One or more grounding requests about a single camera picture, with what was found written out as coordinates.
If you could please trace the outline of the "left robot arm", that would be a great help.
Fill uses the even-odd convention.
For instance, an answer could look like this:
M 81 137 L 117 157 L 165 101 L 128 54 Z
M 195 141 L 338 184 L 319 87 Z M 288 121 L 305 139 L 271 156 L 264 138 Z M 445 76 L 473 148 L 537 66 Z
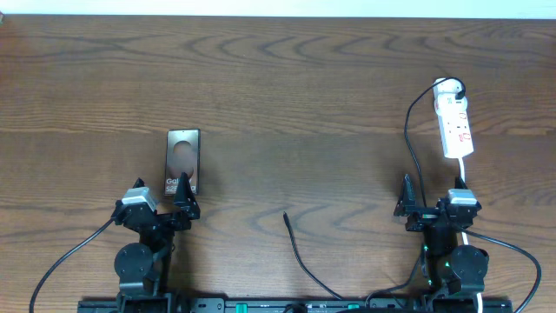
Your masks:
M 178 179 L 174 194 L 178 211 L 159 214 L 157 201 L 142 179 L 116 202 L 114 224 L 133 230 L 139 241 L 122 247 L 114 268 L 119 276 L 116 309 L 119 312 L 189 312 L 190 301 L 168 287 L 175 234 L 189 230 L 200 217 L 188 174 Z

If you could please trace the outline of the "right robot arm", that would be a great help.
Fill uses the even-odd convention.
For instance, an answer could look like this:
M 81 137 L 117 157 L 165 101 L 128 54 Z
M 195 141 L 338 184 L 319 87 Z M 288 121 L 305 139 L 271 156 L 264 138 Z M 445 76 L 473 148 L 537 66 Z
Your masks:
M 460 177 L 434 207 L 417 204 L 409 176 L 402 179 L 394 215 L 407 219 L 407 231 L 421 232 L 424 236 L 420 261 L 432 289 L 424 297 L 428 310 L 449 311 L 448 306 L 457 300 L 466 304 L 457 304 L 456 311 L 484 310 L 481 293 L 485 288 L 489 255 L 472 246 L 466 238 L 458 241 L 458 235 L 473 224 L 479 210 L 480 203 Z

